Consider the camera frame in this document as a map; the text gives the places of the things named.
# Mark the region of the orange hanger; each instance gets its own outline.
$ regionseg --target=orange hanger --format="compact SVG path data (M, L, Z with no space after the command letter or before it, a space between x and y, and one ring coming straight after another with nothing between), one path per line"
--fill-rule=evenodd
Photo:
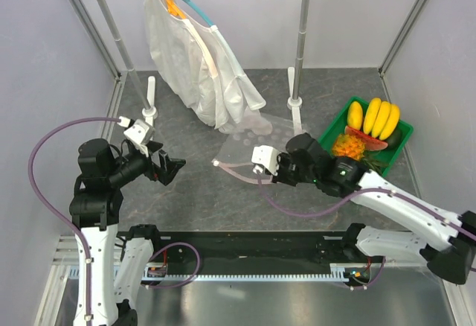
M180 17L181 19L186 19L184 13L180 10L179 6L173 0L165 0L167 3L167 11L175 17Z

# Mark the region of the metal stand base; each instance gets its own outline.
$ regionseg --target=metal stand base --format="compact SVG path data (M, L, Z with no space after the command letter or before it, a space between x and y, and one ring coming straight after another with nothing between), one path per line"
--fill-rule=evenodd
M303 100L301 97L297 99L292 98L292 93L294 91L294 81L295 81L295 68L288 68L288 82L289 82L289 99L288 99L288 108L291 109L292 114L292 123L295 130L295 135L302 133L302 126L300 122L300 108L303 105Z

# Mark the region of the white pole base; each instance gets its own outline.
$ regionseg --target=white pole base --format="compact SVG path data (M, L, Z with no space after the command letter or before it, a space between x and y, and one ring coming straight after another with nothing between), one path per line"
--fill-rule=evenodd
M292 90L294 88L295 81L295 68L288 68L288 83L289 83L289 99L288 99L288 108L291 109L292 114L292 123L295 131L295 135L299 135L303 132L303 128L300 121L300 108L303 105L303 100L301 98L293 99Z
M150 109L142 109L142 116L146 123L151 127L154 127L154 120L158 116L157 109L155 108L155 77L150 76L147 84L147 101L150 104Z

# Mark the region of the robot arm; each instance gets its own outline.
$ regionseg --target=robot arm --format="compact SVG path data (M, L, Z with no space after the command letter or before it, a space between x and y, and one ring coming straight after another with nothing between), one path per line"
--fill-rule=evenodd
M83 245L77 237L80 252L80 279L74 326L136 325L135 299L144 267L160 245L155 226L131 227L118 275L114 279L114 244L118 232L119 210L123 201L120 189L144 175L154 182L168 185L185 160L171 159L162 144L151 141L153 127L137 120L121 118L126 130L129 152L115 158L108 141L96 138L79 148L81 175L74 186L69 211L73 224L88 242L91 258L86 260ZM86 264L91 265L91 280L86 280ZM91 282L91 315L86 315L86 283Z
M352 225L347 243L368 256L386 255L404 261L424 261L441 278L464 284L476 255L475 243L461 235L453 224L473 233L476 215L468 211L462 216L445 211L392 185L365 165L348 157L332 157L309 134L297 135L286 145L286 153L270 146L255 147L252 162L256 173L271 174L273 182L296 186L312 183L325 194L351 200L396 221L413 233L379 231L365 225ZM390 190L379 192L379 189ZM396 198L403 195L424 208L438 213L444 223L415 204Z

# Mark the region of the yellow banana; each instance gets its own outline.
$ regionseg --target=yellow banana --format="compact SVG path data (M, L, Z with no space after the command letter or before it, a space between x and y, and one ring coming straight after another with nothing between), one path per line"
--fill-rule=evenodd
M388 117L390 116L390 103L387 101L382 101L380 104L379 113L377 114L377 118L375 119L375 124L372 128L372 137L377 138L382 130L384 129L385 124L388 121Z
M365 120L364 120L364 133L367 135L370 134L372 131L373 125L375 124L375 119L377 118L377 114L379 113L380 104L382 101L380 98L374 98L370 101L369 107L367 108L367 112L365 113Z
M349 106L347 113L347 125L354 129L360 130L362 121L364 120L364 111L358 101L353 101Z
M380 133L379 139L386 140L392 132L395 130L396 125L399 123L400 120L400 109L397 105L392 104L390 107L390 115L388 116L387 123L384 126L384 129Z

